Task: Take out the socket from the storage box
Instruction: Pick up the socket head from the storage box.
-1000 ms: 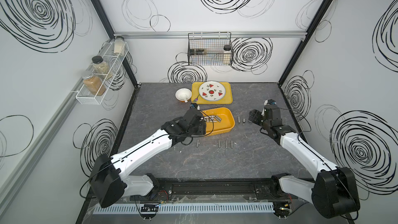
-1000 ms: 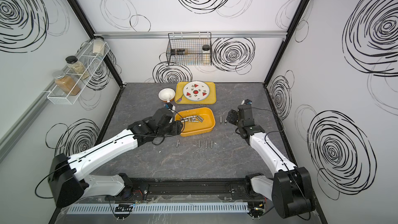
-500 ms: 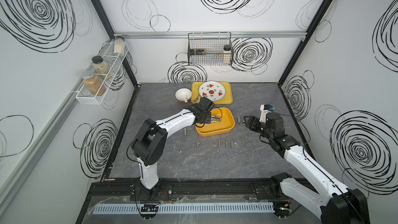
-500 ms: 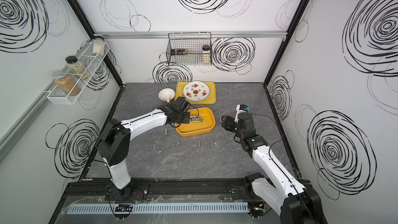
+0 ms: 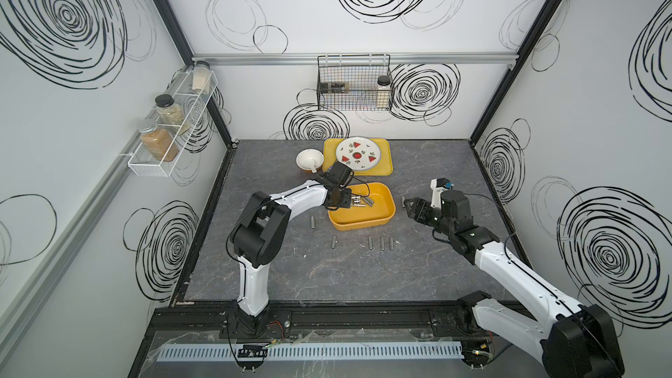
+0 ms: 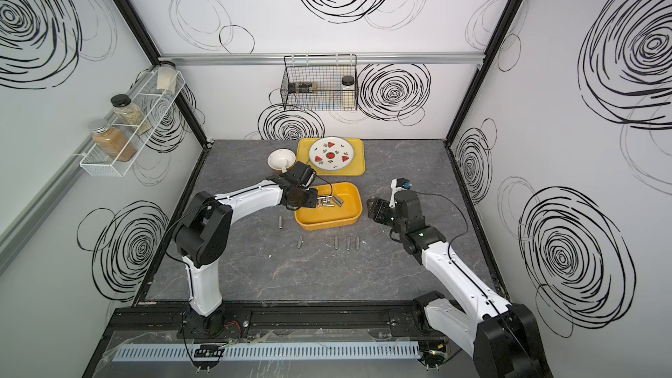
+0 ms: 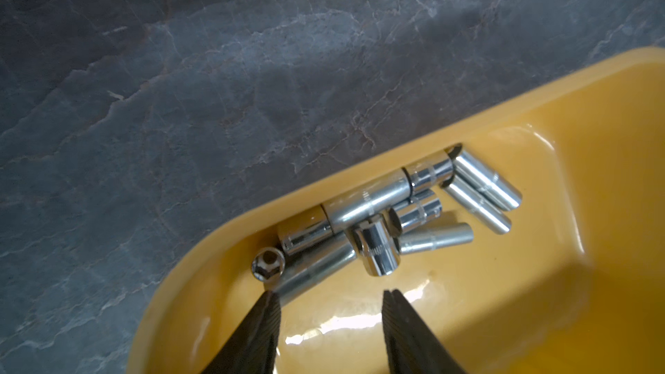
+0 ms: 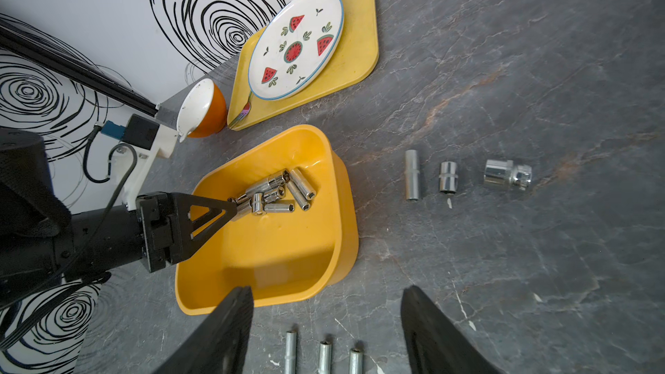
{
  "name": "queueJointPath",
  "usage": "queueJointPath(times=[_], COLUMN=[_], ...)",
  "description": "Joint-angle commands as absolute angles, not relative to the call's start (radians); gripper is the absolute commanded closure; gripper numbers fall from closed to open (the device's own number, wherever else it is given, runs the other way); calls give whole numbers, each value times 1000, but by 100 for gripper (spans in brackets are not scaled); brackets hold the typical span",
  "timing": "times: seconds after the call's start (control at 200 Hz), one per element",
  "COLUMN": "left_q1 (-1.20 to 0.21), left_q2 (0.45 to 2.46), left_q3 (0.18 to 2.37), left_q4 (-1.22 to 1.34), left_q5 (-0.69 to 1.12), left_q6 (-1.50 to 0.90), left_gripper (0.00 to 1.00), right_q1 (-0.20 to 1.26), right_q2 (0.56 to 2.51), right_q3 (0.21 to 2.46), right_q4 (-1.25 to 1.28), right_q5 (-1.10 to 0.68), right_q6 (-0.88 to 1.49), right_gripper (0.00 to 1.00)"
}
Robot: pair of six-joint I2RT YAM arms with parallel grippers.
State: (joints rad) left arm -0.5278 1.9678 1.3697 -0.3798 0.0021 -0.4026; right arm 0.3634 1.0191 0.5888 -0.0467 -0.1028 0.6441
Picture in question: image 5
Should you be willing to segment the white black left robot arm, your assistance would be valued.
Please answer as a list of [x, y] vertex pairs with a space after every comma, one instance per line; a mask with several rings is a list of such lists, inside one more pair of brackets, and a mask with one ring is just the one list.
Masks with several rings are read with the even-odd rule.
[[350, 208], [348, 187], [354, 172], [336, 162], [325, 173], [277, 194], [255, 192], [227, 236], [227, 252], [239, 265], [237, 321], [245, 332], [259, 336], [269, 322], [268, 283], [271, 262], [280, 252], [291, 220], [313, 208]]

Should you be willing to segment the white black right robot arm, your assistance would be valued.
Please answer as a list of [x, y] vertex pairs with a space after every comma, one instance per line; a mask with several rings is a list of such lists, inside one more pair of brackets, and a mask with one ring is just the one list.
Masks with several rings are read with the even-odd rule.
[[432, 200], [405, 199], [413, 221], [432, 228], [472, 265], [486, 272], [528, 311], [523, 315], [484, 292], [462, 297], [466, 328], [493, 332], [540, 362], [550, 377], [621, 377], [625, 373], [611, 316], [561, 292], [530, 269], [490, 230], [474, 222], [463, 192], [434, 187]]

